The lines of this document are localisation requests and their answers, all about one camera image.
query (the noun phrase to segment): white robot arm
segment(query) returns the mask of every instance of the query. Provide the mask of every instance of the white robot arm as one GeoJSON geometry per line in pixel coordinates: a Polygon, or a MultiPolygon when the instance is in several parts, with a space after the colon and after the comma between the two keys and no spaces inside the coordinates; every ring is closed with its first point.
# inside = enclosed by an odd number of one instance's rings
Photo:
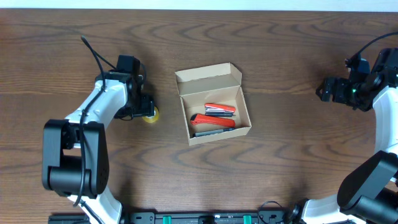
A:
{"type": "Polygon", "coordinates": [[[322,101],[328,101],[333,94],[334,102],[363,111],[374,109],[374,156],[345,179],[339,194],[307,200],[296,223],[366,223],[370,220],[382,224],[398,221],[398,213],[393,211],[395,207],[381,202],[387,197],[385,195],[396,200],[384,186],[388,180],[396,181],[395,168],[398,167],[395,164],[398,155],[398,49],[382,50],[372,72],[367,61],[360,59],[359,53],[348,64],[351,69],[349,80],[327,78],[317,93],[322,101]]]}
{"type": "Polygon", "coordinates": [[[95,87],[81,106],[64,120],[49,120],[44,127],[42,182],[46,189],[68,197],[83,209],[92,224],[119,224],[123,207],[110,192],[105,130],[113,118],[152,117],[151,96],[141,93],[145,76],[140,61],[120,55],[116,67],[98,55],[84,37],[100,67],[95,87]],[[113,69],[104,72],[98,57],[113,69]],[[63,150],[78,148],[81,157],[63,150]]]}

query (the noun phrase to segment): open cardboard box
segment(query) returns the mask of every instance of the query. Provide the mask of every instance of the open cardboard box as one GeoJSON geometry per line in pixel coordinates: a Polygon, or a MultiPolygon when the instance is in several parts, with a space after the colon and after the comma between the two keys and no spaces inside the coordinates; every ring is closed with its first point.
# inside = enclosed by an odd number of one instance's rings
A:
{"type": "Polygon", "coordinates": [[[190,146],[204,142],[246,135],[251,122],[241,88],[242,73],[231,63],[175,72],[182,111],[185,115],[188,143],[190,146]],[[205,103],[217,103],[236,108],[235,130],[207,136],[193,137],[194,133],[228,127],[214,124],[192,125],[191,117],[205,114],[205,103]]]}

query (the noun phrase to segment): wood grain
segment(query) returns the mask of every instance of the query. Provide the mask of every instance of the wood grain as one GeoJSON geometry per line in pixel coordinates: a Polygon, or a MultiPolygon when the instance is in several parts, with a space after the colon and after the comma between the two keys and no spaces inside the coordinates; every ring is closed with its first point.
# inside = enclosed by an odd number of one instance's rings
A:
{"type": "MultiPolygon", "coordinates": [[[[374,112],[322,103],[343,60],[398,28],[397,14],[134,10],[0,10],[0,222],[46,223],[80,212],[41,184],[42,128],[87,97],[104,57],[148,70],[160,120],[113,121],[109,187],[131,208],[252,210],[337,193],[374,150],[374,112]],[[174,71],[232,62],[243,73],[247,136],[188,147],[174,71]]],[[[364,53],[371,63],[396,37],[364,53]]]]}

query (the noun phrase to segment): box lid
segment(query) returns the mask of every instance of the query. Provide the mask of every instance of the box lid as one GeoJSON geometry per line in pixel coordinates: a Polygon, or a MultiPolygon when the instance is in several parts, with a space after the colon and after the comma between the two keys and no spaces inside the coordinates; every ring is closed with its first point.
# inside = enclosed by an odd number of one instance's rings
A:
{"type": "Polygon", "coordinates": [[[175,72],[180,96],[240,86],[242,73],[231,63],[175,72]]]}

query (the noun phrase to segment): yellow tape roll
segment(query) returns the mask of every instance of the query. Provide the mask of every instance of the yellow tape roll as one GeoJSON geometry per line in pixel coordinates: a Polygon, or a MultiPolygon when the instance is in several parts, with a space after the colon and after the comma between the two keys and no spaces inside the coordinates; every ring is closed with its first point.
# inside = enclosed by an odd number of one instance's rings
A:
{"type": "Polygon", "coordinates": [[[159,119],[159,110],[155,106],[155,115],[153,115],[151,117],[144,116],[142,118],[144,119],[145,122],[153,123],[153,122],[155,122],[155,121],[157,121],[159,119]]]}

